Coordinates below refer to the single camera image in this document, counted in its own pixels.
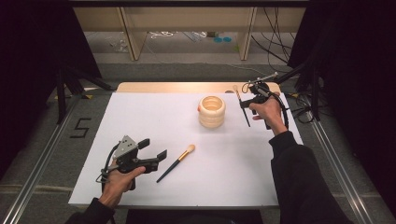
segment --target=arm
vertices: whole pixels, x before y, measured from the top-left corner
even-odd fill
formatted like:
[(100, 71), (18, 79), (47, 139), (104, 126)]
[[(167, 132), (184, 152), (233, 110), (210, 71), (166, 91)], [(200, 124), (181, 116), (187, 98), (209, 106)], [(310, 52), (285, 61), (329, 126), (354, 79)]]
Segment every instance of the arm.
[(275, 137), (270, 140), (271, 161), (281, 223), (352, 223), (347, 219), (328, 189), (309, 147), (297, 145), (280, 116), (278, 102), (269, 98), (264, 104), (251, 104), (265, 119)]
[(102, 196), (94, 198), (84, 213), (73, 214), (65, 224), (106, 224), (113, 217), (114, 208), (119, 204), (122, 193), (128, 191), (132, 180), (145, 170), (142, 166), (128, 174), (122, 174), (118, 170), (110, 172)]

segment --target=blue object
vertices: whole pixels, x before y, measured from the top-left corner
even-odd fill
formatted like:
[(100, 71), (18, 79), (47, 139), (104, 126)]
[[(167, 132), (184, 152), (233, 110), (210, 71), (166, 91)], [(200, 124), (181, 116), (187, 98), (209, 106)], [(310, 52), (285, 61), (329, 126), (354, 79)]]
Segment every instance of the blue object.
[(224, 42), (231, 42), (231, 38), (228, 36), (224, 37), (223, 40)]
[(213, 39), (216, 43), (220, 43), (222, 41), (221, 37), (215, 37)]

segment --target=black brush handle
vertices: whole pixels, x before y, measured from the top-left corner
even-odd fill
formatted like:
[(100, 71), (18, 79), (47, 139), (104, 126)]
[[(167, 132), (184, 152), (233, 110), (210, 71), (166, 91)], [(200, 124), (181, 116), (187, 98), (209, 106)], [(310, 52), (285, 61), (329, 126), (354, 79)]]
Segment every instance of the black brush handle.
[(176, 160), (166, 171), (163, 173), (163, 175), (157, 180), (157, 183), (160, 182), (169, 172), (171, 172), (178, 164), (180, 163), (180, 160)]

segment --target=black sleeve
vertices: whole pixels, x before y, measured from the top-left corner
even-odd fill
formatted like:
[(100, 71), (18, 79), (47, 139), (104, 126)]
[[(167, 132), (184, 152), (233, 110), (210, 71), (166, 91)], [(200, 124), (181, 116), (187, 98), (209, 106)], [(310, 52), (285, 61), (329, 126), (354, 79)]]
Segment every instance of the black sleeve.
[(84, 213), (73, 214), (65, 224), (106, 224), (114, 213), (114, 210), (104, 206), (97, 198), (94, 198)]
[(272, 172), (281, 223), (352, 223), (330, 193), (309, 147), (298, 145), (292, 132), (270, 140)]

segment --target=white board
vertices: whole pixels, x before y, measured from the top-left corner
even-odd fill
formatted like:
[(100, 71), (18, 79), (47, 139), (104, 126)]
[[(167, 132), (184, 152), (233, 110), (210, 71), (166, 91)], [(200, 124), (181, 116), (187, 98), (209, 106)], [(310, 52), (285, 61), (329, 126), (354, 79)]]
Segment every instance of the white board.
[[(197, 106), (208, 95), (226, 104), (224, 123), (207, 129), (198, 121)], [(252, 94), (241, 94), (242, 100)], [(284, 95), (281, 98), (288, 106)], [(302, 143), (289, 113), (290, 130)], [(232, 93), (127, 93), (111, 96), (105, 116), (95, 136), (69, 203), (90, 204), (100, 197), (101, 185), (95, 182), (106, 158), (124, 135), (137, 142), (150, 139), (138, 152), (139, 159), (155, 158), (167, 149), (159, 170), (137, 178), (136, 189), (123, 194), (120, 206), (164, 207), (260, 207), (277, 205), (270, 160), (273, 151), (268, 141), (274, 137), (262, 120), (252, 120), (249, 128)], [(186, 150), (188, 155), (160, 183), (156, 180)]]

